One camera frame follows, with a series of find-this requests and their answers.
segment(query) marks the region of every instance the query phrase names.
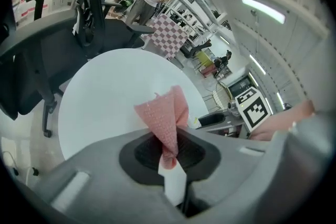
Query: office chair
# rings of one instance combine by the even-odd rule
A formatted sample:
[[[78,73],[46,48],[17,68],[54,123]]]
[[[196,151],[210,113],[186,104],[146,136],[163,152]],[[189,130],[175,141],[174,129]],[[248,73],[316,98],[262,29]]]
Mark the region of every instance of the office chair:
[[[0,108],[15,120],[44,99],[42,130],[45,137],[51,137],[47,120],[57,104],[54,94],[63,95],[59,86],[71,79],[87,58],[71,31],[76,10],[41,18],[44,0],[35,1],[35,21],[8,30],[0,44]]]
[[[140,48],[144,41],[141,34],[152,34],[154,30],[148,26],[126,25],[118,19],[105,19],[111,6],[117,3],[107,3],[101,0],[83,0],[77,9],[80,15],[78,38],[87,55],[94,57],[99,53],[120,48]]]
[[[190,51],[185,46],[182,46],[181,52],[183,53],[185,58],[192,58],[192,57],[195,57],[196,53],[198,53],[200,50],[211,47],[211,46],[212,44],[209,41],[207,41],[206,43],[202,45],[192,48]]]

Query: ceiling light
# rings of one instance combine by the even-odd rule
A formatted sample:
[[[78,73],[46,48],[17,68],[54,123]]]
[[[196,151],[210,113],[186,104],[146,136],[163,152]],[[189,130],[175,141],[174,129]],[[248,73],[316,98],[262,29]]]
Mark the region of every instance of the ceiling light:
[[[225,43],[227,43],[228,45],[230,45],[229,41],[227,41],[224,37],[220,36],[220,38],[221,38]]]
[[[251,59],[253,60],[253,62],[260,68],[260,70],[262,71],[262,73],[263,73],[264,75],[266,75],[266,71],[261,67],[261,65],[257,62],[257,60],[254,59],[252,55],[250,55],[250,58],[251,58]]]
[[[266,97],[265,97],[265,100],[266,100],[266,103],[267,103],[267,105],[268,105],[268,107],[269,107],[269,109],[270,109],[270,111],[271,111],[271,113],[272,113],[272,115],[273,115],[273,110],[272,110],[271,106],[269,105],[269,102],[268,102],[268,100],[267,100]]]
[[[277,20],[279,23],[284,24],[285,23],[285,15],[278,12],[277,10],[266,6],[260,2],[254,1],[254,0],[241,0],[244,4],[251,6],[253,8],[256,8],[260,10],[263,13],[266,13],[268,16],[272,17],[273,19]]]
[[[281,105],[282,105],[282,108],[283,108],[283,109],[285,109],[284,102],[283,102],[283,100],[282,100],[282,98],[281,98],[281,96],[280,96],[280,93],[279,93],[279,92],[277,92],[277,96],[278,96],[278,98],[279,98],[279,101],[280,101],[280,103],[281,103]]]
[[[254,83],[256,84],[257,87],[259,87],[258,83],[256,82],[256,80],[254,79],[254,77],[252,76],[252,74],[249,72],[249,75],[251,76],[251,78],[253,79]]]

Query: table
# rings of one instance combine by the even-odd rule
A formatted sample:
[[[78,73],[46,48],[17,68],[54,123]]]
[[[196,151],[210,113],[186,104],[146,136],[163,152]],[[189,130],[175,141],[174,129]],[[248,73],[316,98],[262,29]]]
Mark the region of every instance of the table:
[[[72,78],[58,116],[65,159],[99,140],[147,128],[134,105],[180,85],[190,115],[208,110],[191,80],[168,60],[141,49],[108,51],[86,63]]]

